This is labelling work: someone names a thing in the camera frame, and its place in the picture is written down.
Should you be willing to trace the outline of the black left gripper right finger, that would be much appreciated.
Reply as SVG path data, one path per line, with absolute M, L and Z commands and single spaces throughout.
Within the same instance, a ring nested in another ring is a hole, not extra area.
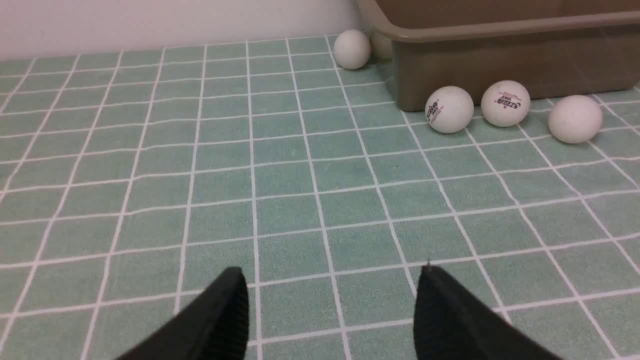
M 556 360 L 510 325 L 445 269 L 424 265 L 417 285 L 413 339 L 419 360 Z

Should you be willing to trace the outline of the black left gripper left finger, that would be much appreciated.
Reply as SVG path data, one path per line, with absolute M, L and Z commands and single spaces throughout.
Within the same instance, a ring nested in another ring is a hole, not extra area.
M 120 360 L 243 360 L 249 346 L 250 299 L 238 266 L 222 271 L 175 317 Z

